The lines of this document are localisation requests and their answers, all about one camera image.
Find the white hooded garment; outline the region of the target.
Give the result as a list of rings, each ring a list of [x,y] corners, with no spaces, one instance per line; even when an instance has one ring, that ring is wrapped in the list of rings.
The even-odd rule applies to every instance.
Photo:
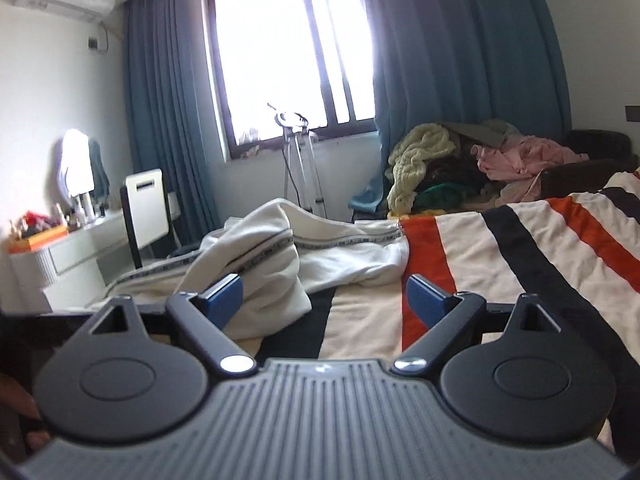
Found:
[[[270,336],[296,322],[310,311],[313,292],[396,282],[408,258],[409,243],[396,221],[328,220],[276,198],[243,218],[229,219],[193,252],[116,278],[104,297],[163,301],[177,292],[204,292],[236,274],[243,303],[224,331],[244,340]]]

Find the white black chair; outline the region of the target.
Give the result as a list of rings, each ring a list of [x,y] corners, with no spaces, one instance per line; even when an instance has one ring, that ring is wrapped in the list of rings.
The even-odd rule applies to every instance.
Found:
[[[134,267],[141,269],[142,249],[172,233],[162,170],[153,169],[126,177],[120,187],[120,201],[131,258]]]

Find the cream knitted blanket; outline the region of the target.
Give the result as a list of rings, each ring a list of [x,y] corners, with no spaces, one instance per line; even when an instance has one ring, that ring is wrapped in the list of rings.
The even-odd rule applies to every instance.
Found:
[[[439,124],[430,122],[412,128],[394,146],[387,159],[385,177],[390,181],[390,190],[386,203],[390,212],[408,214],[428,164],[454,154],[456,148],[449,131]]]

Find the lit vanity mirror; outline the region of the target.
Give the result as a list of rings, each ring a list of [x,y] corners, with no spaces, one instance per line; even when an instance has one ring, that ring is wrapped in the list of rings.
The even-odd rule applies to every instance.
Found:
[[[68,129],[60,144],[58,190],[68,202],[94,190],[89,137],[77,129]]]

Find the blue curtain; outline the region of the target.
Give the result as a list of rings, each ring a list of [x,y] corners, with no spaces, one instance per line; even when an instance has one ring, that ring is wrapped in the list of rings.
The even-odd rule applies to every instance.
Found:
[[[381,148],[353,210],[378,209],[390,151],[417,125],[497,118],[555,141],[570,132],[570,92],[546,0],[361,1]]]
[[[125,3],[124,75],[137,172],[163,171],[178,198],[178,237],[202,240],[220,225],[205,156],[186,0]]]

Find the white dressing table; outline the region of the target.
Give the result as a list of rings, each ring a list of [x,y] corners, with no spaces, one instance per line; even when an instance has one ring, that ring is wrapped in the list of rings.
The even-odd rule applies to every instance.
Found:
[[[9,259],[18,290],[32,312],[90,306],[102,298],[108,284],[134,268],[120,210]]]

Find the dark framed window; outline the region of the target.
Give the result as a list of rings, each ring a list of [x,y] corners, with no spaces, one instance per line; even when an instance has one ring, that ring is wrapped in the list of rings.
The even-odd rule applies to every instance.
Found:
[[[321,139],[374,129],[361,0],[205,0],[218,114],[234,158],[278,148],[279,113]]]

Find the right blue curtain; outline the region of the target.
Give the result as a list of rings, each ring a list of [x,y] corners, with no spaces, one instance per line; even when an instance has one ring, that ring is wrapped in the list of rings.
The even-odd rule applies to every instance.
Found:
[[[497,118],[555,141],[570,132],[570,92],[546,0],[361,1],[381,148],[353,210],[378,209],[390,151],[417,125]]]

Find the orange tray with items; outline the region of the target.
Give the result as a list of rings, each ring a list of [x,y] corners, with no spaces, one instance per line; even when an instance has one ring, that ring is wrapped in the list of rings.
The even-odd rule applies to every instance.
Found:
[[[67,234],[68,227],[64,222],[45,214],[27,211],[17,220],[10,222],[6,251],[9,254],[34,252]]]

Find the striped bed blanket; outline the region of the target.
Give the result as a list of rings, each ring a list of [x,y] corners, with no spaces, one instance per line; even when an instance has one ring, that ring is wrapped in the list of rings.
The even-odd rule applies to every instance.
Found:
[[[601,434],[627,462],[639,457],[639,177],[619,172],[594,193],[485,212],[402,222],[408,274],[446,292],[510,304],[529,292],[558,309],[598,350],[622,406]],[[245,339],[270,358],[389,361],[425,333],[403,281],[314,292],[310,311],[279,333]]]

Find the left blue curtain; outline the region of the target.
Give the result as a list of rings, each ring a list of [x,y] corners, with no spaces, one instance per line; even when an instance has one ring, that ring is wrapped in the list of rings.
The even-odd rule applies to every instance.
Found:
[[[186,0],[125,3],[124,75],[137,172],[163,171],[178,198],[178,237],[202,240],[220,225],[205,156]]]

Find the dark wall switch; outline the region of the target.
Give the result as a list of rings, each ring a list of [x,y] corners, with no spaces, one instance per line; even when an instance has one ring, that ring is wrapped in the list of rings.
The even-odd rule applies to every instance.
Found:
[[[627,104],[625,106],[626,122],[640,122],[640,105],[639,104]]]

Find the green garment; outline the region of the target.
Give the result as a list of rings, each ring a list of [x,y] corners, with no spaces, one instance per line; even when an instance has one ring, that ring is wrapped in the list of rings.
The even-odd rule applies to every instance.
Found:
[[[416,194],[413,209],[419,210],[454,210],[474,194],[474,190],[467,185],[446,182],[436,184]]]

